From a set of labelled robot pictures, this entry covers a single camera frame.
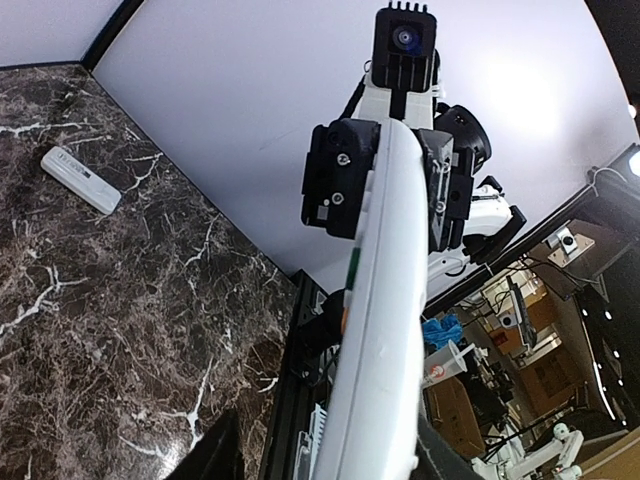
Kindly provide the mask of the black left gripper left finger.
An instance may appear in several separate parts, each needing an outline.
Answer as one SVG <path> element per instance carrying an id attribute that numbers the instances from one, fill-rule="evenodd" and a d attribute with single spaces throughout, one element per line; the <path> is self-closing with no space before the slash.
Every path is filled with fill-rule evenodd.
<path id="1" fill-rule="evenodd" d="M 191 452 L 188 479 L 244 478 L 239 418 L 235 409 L 225 410 Z"/>

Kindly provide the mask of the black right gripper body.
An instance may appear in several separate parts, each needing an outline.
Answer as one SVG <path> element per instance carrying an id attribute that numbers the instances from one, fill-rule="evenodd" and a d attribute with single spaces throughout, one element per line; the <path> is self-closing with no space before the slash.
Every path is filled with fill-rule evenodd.
<path id="1" fill-rule="evenodd" d="M 337 238 L 353 240 L 367 175 L 382 152 L 382 125 L 342 118 L 312 133 L 302 182 L 301 220 Z M 427 188 L 428 247 L 456 248 L 469 218 L 473 174 L 492 148 L 474 118 L 438 118 L 436 128 L 411 129 L 404 146 L 418 146 Z"/>

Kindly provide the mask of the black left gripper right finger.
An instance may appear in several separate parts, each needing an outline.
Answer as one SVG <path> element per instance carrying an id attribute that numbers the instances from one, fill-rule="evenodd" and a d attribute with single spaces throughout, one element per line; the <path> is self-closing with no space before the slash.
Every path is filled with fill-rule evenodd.
<path id="1" fill-rule="evenodd" d="M 445 442 L 424 415 L 418 417 L 417 457 L 418 479 L 480 479 L 480 476 Z"/>

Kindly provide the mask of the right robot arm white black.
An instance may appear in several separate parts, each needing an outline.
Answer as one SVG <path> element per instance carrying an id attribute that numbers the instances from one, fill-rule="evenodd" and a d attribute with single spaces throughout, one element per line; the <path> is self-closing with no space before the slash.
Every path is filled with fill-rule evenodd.
<path id="1" fill-rule="evenodd" d="M 492 262 L 526 218 L 488 176 L 488 136 L 466 108 L 439 104 L 431 129 L 341 118 L 311 136 L 301 220 L 354 243 L 346 283 L 383 255 L 411 276 L 457 276 Z"/>

